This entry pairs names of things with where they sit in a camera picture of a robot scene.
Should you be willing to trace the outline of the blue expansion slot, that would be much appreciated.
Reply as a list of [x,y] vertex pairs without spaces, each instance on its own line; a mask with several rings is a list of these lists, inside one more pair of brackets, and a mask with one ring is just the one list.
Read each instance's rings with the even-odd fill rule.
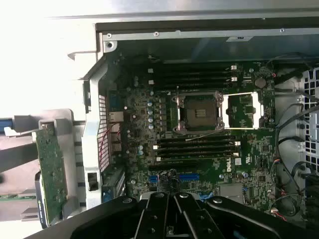
[[[196,173],[191,174],[180,174],[178,175],[178,179],[182,182],[186,181],[199,181],[200,175]],[[156,183],[158,181],[158,177],[156,175],[149,176],[150,183]]]

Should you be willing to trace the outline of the grey chipset heatsink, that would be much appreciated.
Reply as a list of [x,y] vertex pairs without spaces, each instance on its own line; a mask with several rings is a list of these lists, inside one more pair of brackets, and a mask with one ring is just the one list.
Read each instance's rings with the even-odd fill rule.
[[220,185],[220,196],[241,204],[244,203],[243,189],[240,183]]

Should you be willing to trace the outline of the thin metal locking lever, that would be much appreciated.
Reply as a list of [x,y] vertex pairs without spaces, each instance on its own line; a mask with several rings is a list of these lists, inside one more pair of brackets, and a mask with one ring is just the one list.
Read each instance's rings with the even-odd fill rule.
[[196,140],[196,139],[204,138],[204,137],[211,136],[211,135],[214,135],[214,134],[218,134],[218,133],[221,133],[221,132],[224,132],[224,129],[215,130],[214,132],[207,133],[207,134],[204,134],[204,135],[201,135],[201,136],[197,136],[197,137],[187,138],[187,139],[185,139],[185,141],[186,142],[193,141],[193,140]]

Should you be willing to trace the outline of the open grey PC case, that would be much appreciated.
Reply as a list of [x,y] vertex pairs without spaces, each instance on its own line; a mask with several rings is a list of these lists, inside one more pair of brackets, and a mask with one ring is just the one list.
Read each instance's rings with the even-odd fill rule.
[[[220,18],[196,12],[124,14],[96,23],[95,30],[102,57],[84,78],[81,140],[87,209],[133,197],[126,192],[123,166],[113,162],[111,144],[103,139],[112,129],[107,93],[124,64],[150,57],[168,64],[262,62],[275,73],[270,174],[277,194],[266,214],[319,229],[319,6]],[[147,193],[134,198],[139,201]],[[164,239],[193,239],[174,194],[166,194]]]

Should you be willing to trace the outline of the CPU socket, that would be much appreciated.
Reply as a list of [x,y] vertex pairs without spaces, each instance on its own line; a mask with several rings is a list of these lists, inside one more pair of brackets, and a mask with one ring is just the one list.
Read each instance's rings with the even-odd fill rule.
[[174,132],[205,134],[224,129],[221,92],[177,92],[171,101],[176,104],[177,113]]

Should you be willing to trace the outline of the green motherboard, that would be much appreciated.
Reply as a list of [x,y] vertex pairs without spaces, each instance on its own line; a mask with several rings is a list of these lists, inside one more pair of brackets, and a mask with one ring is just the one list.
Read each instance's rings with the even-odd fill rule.
[[[267,84],[255,86],[257,78]],[[140,197],[150,191],[173,195],[169,172],[196,173],[199,181],[180,181],[180,190],[205,201],[220,196],[220,185],[240,183],[244,205],[269,212],[277,190],[270,174],[275,156],[275,73],[262,62],[168,64],[136,59],[124,64],[108,91],[108,122],[104,136],[114,163],[123,166],[126,192]],[[177,92],[219,91],[223,95],[258,92],[264,106],[260,128],[230,130],[186,142],[204,134],[172,130],[177,120]],[[156,183],[149,176],[156,175]]]

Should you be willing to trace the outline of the grey printed parts rack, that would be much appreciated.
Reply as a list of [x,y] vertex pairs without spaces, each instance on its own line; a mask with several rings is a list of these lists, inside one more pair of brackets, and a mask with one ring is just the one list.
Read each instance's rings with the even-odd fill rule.
[[[68,191],[61,219],[56,223],[79,213],[85,207],[80,159],[83,122],[74,121],[69,109],[45,110],[11,118],[13,126],[5,127],[5,135],[0,136],[0,195],[36,196],[34,178],[39,171],[39,159],[33,134],[40,129],[41,122],[53,122],[63,153]],[[0,222],[16,220],[39,221],[37,200],[0,202]]]

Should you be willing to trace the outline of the metal socket cover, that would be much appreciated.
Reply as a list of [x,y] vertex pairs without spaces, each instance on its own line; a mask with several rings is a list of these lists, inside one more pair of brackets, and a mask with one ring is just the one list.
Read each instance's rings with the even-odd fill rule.
[[223,95],[219,116],[223,127],[230,130],[253,130],[260,128],[264,106],[258,92],[244,92]]

